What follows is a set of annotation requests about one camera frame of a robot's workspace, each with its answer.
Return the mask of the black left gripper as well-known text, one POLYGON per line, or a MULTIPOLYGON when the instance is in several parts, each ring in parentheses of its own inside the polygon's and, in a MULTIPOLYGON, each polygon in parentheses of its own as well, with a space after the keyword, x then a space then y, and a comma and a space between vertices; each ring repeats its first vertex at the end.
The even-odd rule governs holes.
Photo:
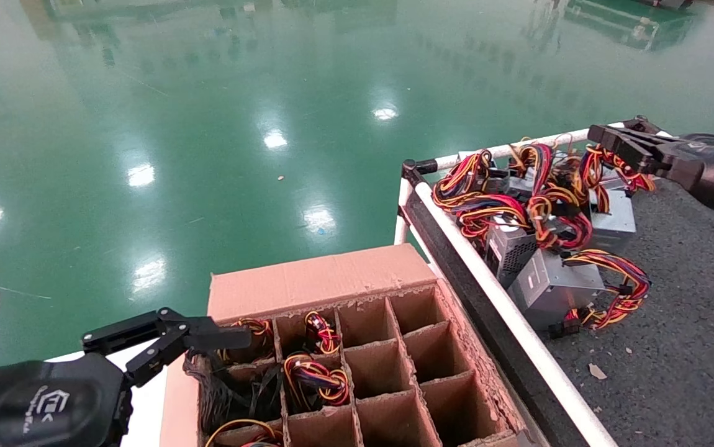
MULTIPOLYGON (((85 354, 118 353, 188 318, 170 308, 85 333, 85 354)), ((118 446, 133 412, 124 373, 103 356, 0 367, 0 446, 118 446)))

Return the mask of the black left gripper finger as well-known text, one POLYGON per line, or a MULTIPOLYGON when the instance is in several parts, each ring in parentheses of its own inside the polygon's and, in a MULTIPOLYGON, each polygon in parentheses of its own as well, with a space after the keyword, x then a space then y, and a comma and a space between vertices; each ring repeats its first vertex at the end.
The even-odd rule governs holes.
POLYGON ((189 350, 244 349, 251 343, 249 328, 221 327, 210 317, 156 317, 148 328, 156 341, 126 364, 130 387, 143 387, 189 350))

